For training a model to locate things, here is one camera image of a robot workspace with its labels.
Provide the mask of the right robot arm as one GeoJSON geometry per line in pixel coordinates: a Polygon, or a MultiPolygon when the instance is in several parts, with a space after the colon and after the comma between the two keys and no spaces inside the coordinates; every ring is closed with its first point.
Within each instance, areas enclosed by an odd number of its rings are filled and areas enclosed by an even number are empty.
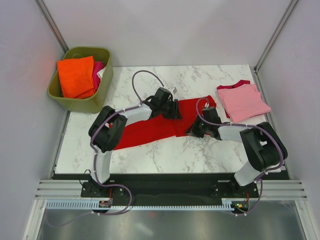
{"type": "Polygon", "coordinates": [[[288,151],[268,122],[257,125],[221,122],[215,107],[205,107],[198,113],[186,135],[203,138],[209,135],[219,141],[242,143],[247,162],[234,173],[229,191],[235,197],[247,191],[247,185],[258,180],[263,174],[281,168],[288,157],[288,151]]]}

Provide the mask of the white garment in bin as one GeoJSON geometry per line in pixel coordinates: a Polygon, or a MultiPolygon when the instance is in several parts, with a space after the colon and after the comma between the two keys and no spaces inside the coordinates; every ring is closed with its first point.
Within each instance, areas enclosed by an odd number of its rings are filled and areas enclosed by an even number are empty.
{"type": "Polygon", "coordinates": [[[101,69],[100,71],[97,72],[97,76],[99,77],[99,79],[101,80],[103,78],[103,74],[105,72],[105,68],[101,69]]]}

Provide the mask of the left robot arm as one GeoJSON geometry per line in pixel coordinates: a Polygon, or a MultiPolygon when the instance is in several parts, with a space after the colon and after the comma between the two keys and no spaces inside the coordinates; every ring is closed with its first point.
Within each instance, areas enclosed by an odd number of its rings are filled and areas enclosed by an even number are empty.
{"type": "Polygon", "coordinates": [[[160,115],[169,120],[182,118],[178,100],[163,87],[137,105],[118,110],[109,105],[102,108],[88,131],[90,147],[94,151],[90,175],[95,181],[92,185],[95,194],[104,197],[110,191],[106,181],[110,178],[111,157],[121,141],[125,127],[160,115]]]}

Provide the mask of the left aluminium frame post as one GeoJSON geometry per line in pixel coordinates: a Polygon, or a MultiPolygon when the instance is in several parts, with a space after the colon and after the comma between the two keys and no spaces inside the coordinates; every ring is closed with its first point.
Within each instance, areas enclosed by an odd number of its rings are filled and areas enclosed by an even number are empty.
{"type": "Polygon", "coordinates": [[[69,50],[69,47],[59,30],[52,14],[50,13],[49,8],[47,7],[44,0],[34,0],[35,4],[37,5],[38,9],[40,10],[42,16],[44,17],[46,23],[48,24],[52,34],[54,35],[55,39],[57,40],[58,44],[60,45],[61,49],[64,53],[69,50]]]}

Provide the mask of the magenta t-shirt in bin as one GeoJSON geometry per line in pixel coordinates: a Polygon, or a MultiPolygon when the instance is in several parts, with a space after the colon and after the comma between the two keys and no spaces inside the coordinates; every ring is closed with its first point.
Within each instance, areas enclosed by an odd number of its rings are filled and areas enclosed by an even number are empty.
{"type": "Polygon", "coordinates": [[[101,61],[96,61],[93,65],[92,79],[94,90],[97,91],[101,82],[102,75],[99,73],[105,65],[101,61]]]}

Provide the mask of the red t-shirt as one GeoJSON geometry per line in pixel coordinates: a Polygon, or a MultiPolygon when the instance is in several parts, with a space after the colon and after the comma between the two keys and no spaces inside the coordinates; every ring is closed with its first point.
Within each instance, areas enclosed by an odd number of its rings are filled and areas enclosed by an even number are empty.
{"type": "Polygon", "coordinates": [[[185,137],[186,131],[197,118],[196,103],[199,99],[178,101],[181,119],[165,119],[162,115],[127,125],[116,150],[145,145],[169,137],[185,137]]]}

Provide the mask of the orange t-shirt in bin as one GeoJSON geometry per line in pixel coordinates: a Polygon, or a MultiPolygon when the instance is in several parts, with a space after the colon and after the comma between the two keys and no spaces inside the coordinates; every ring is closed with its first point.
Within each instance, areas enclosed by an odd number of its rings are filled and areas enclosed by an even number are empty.
{"type": "Polygon", "coordinates": [[[57,62],[59,82],[64,98],[86,99],[96,91],[93,85],[94,58],[70,58],[57,62]]]}

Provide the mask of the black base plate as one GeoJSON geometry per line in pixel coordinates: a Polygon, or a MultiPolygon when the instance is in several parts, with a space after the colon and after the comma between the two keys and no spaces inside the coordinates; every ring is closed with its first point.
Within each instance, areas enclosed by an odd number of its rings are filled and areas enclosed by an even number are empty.
{"type": "Polygon", "coordinates": [[[83,198],[108,198],[126,205],[218,205],[222,199],[253,199],[259,196],[255,183],[234,186],[232,173],[112,173],[101,187],[93,179],[84,182],[83,198]]]}

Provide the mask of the aluminium frame post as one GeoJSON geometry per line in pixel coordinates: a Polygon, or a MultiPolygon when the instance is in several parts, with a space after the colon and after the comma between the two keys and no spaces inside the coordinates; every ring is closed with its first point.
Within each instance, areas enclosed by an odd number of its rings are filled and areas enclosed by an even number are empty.
{"type": "Polygon", "coordinates": [[[286,24],[288,23],[290,17],[292,16],[294,10],[296,9],[300,0],[290,0],[288,6],[286,7],[283,15],[281,16],[275,30],[273,31],[267,45],[265,46],[261,56],[259,57],[257,63],[253,67],[253,72],[257,75],[259,70],[261,69],[263,63],[265,62],[267,56],[269,55],[270,51],[274,47],[275,43],[277,42],[280,34],[284,30],[286,24]]]}
{"type": "Polygon", "coordinates": [[[37,5],[38,9],[40,10],[42,16],[44,17],[46,23],[48,24],[52,34],[54,35],[55,39],[57,40],[58,44],[60,45],[61,49],[64,53],[69,50],[69,47],[59,30],[52,14],[50,13],[49,8],[47,7],[44,0],[34,0],[35,4],[37,5]]]}

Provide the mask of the folded pink t-shirt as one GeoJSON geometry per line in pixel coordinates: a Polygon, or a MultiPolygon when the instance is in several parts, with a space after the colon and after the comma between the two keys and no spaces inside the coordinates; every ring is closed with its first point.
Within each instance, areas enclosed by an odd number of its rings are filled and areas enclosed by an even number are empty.
{"type": "Polygon", "coordinates": [[[218,89],[217,93],[225,111],[234,123],[271,112],[271,108],[263,101],[255,84],[222,88],[218,89]]]}

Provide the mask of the right aluminium frame post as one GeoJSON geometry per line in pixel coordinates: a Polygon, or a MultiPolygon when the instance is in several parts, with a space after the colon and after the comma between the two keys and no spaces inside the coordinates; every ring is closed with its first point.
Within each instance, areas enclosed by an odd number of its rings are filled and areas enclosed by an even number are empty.
{"type": "Polygon", "coordinates": [[[280,34],[284,30],[286,24],[288,23],[290,17],[292,16],[294,10],[296,9],[300,0],[290,0],[288,6],[286,7],[283,15],[281,16],[275,30],[273,31],[267,45],[265,46],[261,56],[259,57],[257,63],[253,67],[253,72],[257,75],[259,70],[261,69],[263,63],[265,62],[267,56],[269,55],[270,51],[274,47],[275,43],[277,42],[280,34]]]}

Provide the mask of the aluminium rail front crossbar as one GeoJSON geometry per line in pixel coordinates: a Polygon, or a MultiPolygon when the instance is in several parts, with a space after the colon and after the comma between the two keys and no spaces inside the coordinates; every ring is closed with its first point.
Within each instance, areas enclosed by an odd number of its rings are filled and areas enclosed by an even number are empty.
{"type": "MultiPolygon", "coordinates": [[[[304,186],[299,180],[263,180],[263,186],[255,187],[255,191],[263,200],[306,200],[307,194],[304,186]]],[[[71,199],[81,198],[81,192],[84,188],[77,180],[41,180],[35,199],[71,199]]]]}

